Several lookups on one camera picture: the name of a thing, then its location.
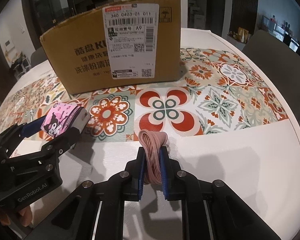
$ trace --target patterned tablecloth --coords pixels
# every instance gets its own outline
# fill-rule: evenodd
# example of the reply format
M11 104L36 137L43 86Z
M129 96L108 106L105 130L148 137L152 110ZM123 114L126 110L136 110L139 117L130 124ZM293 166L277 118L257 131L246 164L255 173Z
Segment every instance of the patterned tablecloth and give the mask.
M31 122L55 102L85 107L92 118L82 140L138 140L140 129L195 136L277 122L288 116L262 78L238 55L180 49L182 78L69 95L55 74L22 88L0 108L0 132ZM40 131L30 140L50 140Z

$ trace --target orange floral pattern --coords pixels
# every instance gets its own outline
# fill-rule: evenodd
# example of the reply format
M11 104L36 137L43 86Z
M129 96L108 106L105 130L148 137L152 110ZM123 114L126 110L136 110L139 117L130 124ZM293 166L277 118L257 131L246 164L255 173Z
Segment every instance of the orange floral pattern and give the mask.
M202 79L209 79L212 76L212 71L200 65L194 65L190 69L190 73Z
M234 54L233 57L236 58L236 59L239 60L239 61L245 62L245 60L244 60L243 58L239 57L239 56L236 55L236 54Z
M221 77L221 78L219 79L219 82L217 83L217 85L219 85L219 86L225 86L225 85L227 85L227 80L226 80L226 78Z
M227 54L217 51L215 49L209 49L209 50L203 51L202 54L207 55L207 56L214 55L215 57L218 58L218 61L222 61L222 62L227 62L227 60L225 58L229 59L229 56Z
M255 106L257 109L260 109L260 102L255 98L251 98L251 104Z
M183 137L202 135L197 115L183 110L183 107L193 105L190 98L189 91L182 87L142 90L136 97L135 107L140 114L136 110L135 133L142 129L163 131L169 127Z
M254 70L250 70L250 74L258 81L263 82L263 79L259 76L259 74L257 72L255 72Z
M278 121L288 119L288 115L270 88L258 88L265 98L266 104L272 109Z
M211 121L210 119L208 119L208 124L210 124L211 126L215 125L215 123L213 121Z
M194 80L191 79L191 78L185 77L185 80L186 80L186 82L187 82L190 86L200 86L199 83L197 83L196 81L194 81Z
M123 132L129 115L132 114L129 101L120 95L109 95L94 101L89 112L92 117L87 127L90 134L100 141L117 132Z
M270 123L266 118L263 119L263 124Z
M240 99L238 99L238 102L240 104L240 106L242 107L242 109L244 109L244 106L246 105L243 101L241 101Z

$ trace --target shipping label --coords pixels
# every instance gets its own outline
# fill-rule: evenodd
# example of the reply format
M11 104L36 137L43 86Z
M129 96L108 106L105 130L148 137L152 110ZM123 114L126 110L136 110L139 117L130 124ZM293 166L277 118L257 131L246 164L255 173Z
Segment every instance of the shipping label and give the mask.
M112 78L154 78L159 5L122 4L102 10Z

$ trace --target pink box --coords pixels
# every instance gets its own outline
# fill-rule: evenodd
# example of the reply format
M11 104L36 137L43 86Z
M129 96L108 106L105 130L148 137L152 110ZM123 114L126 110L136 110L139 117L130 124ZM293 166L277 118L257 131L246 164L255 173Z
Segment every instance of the pink box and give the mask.
M41 130L53 138L57 137L71 127L82 109L82 106L55 103L44 119Z

